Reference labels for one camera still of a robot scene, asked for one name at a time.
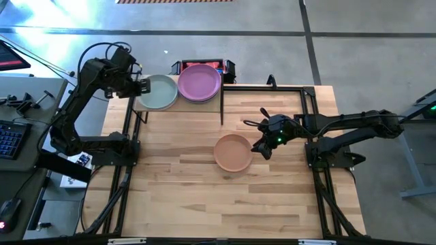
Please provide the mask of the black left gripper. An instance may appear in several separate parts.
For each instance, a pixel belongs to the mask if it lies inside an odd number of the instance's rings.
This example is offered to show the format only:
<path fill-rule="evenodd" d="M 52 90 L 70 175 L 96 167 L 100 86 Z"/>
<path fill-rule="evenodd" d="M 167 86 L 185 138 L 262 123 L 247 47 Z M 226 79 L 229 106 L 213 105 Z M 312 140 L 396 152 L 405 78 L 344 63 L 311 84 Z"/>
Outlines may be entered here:
<path fill-rule="evenodd" d="M 151 91 L 151 80 L 149 78 L 133 81 L 131 76 L 125 72 L 106 72 L 106 98 L 112 99 L 113 93 L 120 99 L 137 97 Z"/>

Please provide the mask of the grey side desk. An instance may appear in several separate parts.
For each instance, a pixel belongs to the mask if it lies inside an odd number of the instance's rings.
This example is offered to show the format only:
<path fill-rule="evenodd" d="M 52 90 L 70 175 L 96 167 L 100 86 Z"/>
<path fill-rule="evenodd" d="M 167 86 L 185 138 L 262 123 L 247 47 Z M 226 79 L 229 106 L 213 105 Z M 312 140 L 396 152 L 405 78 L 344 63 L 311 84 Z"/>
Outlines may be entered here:
<path fill-rule="evenodd" d="M 37 161 L 36 145 L 46 124 L 51 121 L 58 108 L 67 81 L 63 78 L 37 78 L 0 76 L 0 97 L 15 95 L 22 99 L 26 93 L 37 101 L 48 91 L 48 96 L 40 103 L 40 109 L 30 109 L 24 116 L 14 108 L 0 106 L 0 120 L 29 123 L 31 130 L 16 160 L 0 159 L 0 207 L 13 197 L 21 199 L 17 224 L 10 233 L 0 233 L 0 244 L 21 240 L 25 234 L 40 188 L 46 177 L 46 170 L 34 168 Z"/>

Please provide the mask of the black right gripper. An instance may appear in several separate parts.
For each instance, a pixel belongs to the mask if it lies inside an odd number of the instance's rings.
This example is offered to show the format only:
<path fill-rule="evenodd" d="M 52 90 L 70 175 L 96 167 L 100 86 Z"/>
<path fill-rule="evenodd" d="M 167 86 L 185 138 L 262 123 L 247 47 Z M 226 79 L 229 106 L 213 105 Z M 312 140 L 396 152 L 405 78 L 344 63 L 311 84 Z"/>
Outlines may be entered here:
<path fill-rule="evenodd" d="M 289 116 L 282 114 L 263 119 L 258 130 L 262 132 L 262 137 L 253 145 L 251 151 L 262 153 L 266 160 L 272 156 L 272 150 L 269 147 L 287 144 L 299 134 L 297 123 Z"/>

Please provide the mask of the terracotta brown plate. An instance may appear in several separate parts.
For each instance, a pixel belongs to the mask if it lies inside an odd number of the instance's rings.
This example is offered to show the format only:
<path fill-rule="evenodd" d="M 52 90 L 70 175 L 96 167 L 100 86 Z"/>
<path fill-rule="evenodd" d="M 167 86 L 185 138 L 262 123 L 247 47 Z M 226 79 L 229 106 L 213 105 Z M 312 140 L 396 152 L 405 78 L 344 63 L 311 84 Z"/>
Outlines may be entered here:
<path fill-rule="evenodd" d="M 213 156 L 216 164 L 227 172 L 241 172 L 253 160 L 251 144 L 245 137 L 237 134 L 221 137 L 214 146 Z"/>

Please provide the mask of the black backlit keyboard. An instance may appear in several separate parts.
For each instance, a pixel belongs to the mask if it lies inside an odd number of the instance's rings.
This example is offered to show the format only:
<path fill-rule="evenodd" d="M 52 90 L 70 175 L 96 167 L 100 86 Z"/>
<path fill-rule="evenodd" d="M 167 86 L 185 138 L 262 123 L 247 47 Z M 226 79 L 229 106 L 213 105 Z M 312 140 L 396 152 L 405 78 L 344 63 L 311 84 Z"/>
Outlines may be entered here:
<path fill-rule="evenodd" d="M 0 120 L 0 159 L 16 160 L 32 124 Z"/>

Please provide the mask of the purple plate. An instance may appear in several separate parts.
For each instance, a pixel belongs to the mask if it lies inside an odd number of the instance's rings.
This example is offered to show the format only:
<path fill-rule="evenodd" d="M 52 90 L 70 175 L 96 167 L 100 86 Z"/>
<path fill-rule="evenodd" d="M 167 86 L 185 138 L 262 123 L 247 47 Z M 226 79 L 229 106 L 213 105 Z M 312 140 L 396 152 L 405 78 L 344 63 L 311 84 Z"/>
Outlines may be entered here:
<path fill-rule="evenodd" d="M 184 98 L 195 102 L 207 101 L 221 88 L 221 76 L 211 66 L 194 65 L 181 72 L 177 84 Z"/>

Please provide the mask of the black computer mouse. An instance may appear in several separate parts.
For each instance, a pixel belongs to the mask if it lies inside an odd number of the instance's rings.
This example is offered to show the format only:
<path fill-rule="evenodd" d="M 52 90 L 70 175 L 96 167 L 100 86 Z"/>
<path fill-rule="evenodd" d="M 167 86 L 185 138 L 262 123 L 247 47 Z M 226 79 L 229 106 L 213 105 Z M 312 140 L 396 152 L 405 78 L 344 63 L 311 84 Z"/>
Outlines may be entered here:
<path fill-rule="evenodd" d="M 21 199 L 14 197 L 5 201 L 0 207 L 0 233 L 10 233 L 18 222 Z"/>

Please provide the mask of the sage green plate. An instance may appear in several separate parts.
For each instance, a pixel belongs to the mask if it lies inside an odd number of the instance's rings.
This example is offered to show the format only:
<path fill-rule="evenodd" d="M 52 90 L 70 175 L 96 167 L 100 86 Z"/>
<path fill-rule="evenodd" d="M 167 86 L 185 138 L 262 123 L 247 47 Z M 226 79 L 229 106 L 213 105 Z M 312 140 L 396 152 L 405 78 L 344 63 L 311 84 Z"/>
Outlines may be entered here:
<path fill-rule="evenodd" d="M 139 103 L 151 110 L 164 110 L 171 107 L 178 97 L 177 83 L 165 75 L 151 75 L 148 79 L 151 91 L 139 96 Z"/>

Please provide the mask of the black device with green light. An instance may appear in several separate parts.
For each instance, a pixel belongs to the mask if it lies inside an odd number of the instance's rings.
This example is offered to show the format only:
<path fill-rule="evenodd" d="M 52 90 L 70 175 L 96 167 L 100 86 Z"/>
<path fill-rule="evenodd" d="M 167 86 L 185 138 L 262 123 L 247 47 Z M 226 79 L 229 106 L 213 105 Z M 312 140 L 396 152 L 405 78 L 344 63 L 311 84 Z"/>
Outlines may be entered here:
<path fill-rule="evenodd" d="M 433 89 L 431 92 L 425 94 L 421 98 L 417 99 L 415 105 L 422 105 L 422 102 L 432 95 L 436 95 L 436 88 Z M 429 106 L 422 111 L 422 117 L 424 119 L 436 119 L 436 101 L 430 103 Z"/>

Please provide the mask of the black clamps on desk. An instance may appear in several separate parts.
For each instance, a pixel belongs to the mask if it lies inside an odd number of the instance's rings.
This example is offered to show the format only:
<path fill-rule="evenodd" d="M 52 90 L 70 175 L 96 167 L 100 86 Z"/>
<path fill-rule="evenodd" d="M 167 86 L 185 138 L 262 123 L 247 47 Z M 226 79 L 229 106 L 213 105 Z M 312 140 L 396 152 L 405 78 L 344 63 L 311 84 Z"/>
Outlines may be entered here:
<path fill-rule="evenodd" d="M 15 95 L 8 95 L 7 97 L 0 97 L 0 105 L 6 105 L 10 108 L 15 108 L 16 112 L 24 116 L 25 113 L 30 109 L 40 109 L 40 103 L 45 100 L 45 98 L 50 97 L 54 99 L 54 95 L 48 91 L 44 91 L 44 95 L 37 101 L 32 100 L 32 96 L 29 93 L 25 93 L 23 99 L 17 100 Z"/>

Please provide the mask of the silver metal bracket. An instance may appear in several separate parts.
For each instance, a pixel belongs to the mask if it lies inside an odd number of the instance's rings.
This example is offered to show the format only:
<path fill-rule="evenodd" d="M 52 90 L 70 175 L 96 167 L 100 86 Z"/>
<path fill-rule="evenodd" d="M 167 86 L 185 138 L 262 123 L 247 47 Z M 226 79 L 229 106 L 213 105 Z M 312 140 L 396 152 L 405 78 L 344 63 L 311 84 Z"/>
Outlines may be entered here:
<path fill-rule="evenodd" d="M 298 245 L 337 245 L 337 242 L 334 240 L 301 239 L 298 240 Z"/>
<path fill-rule="evenodd" d="M 109 239 L 107 245 L 147 245 L 146 238 L 114 238 Z"/>

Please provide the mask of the red and black crate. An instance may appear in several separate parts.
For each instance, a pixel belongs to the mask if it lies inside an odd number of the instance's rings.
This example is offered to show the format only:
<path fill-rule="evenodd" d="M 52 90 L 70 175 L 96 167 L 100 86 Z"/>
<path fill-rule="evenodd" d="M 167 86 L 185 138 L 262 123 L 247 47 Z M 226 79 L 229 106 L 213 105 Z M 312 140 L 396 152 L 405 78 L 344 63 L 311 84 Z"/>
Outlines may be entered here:
<path fill-rule="evenodd" d="M 208 65 L 223 77 L 224 84 L 236 84 L 236 65 L 228 59 L 191 59 L 176 61 L 171 66 L 170 75 L 180 75 L 184 69 L 194 65 Z"/>

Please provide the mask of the grey metal stand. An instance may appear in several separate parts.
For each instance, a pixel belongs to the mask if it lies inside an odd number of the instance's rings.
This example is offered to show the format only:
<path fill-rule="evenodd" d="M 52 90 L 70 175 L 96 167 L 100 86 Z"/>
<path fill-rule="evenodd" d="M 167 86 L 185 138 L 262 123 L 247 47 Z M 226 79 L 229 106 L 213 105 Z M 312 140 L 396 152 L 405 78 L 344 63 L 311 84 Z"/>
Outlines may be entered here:
<path fill-rule="evenodd" d="M 419 136 L 418 140 L 420 140 L 421 142 L 423 140 L 426 140 L 430 143 L 430 146 L 425 146 L 424 144 L 422 144 L 421 148 L 417 148 L 417 150 L 436 150 L 436 119 L 424 119 L 422 117 L 422 111 L 425 110 L 429 106 L 429 104 L 434 101 L 436 101 L 436 95 L 432 95 L 422 102 L 423 104 L 426 103 L 426 105 L 415 105 L 414 103 L 408 110 L 403 113 L 405 117 L 403 119 L 400 119 L 400 123 L 405 127 L 407 125 L 415 125 L 429 132 L 427 134 Z M 411 148 L 407 141 L 407 135 L 410 134 L 411 133 L 408 133 L 407 130 L 404 130 L 404 132 L 402 132 L 402 134 L 397 137 L 400 144 L 402 145 L 406 161 L 408 162 L 412 177 L 414 179 L 414 182 L 416 183 L 416 186 L 414 188 L 400 192 L 400 196 L 402 199 L 436 194 L 436 184 L 427 185 L 424 182 L 420 167 L 418 166 L 418 162 L 416 161 L 416 158 L 414 156 L 414 150 L 413 148 Z"/>

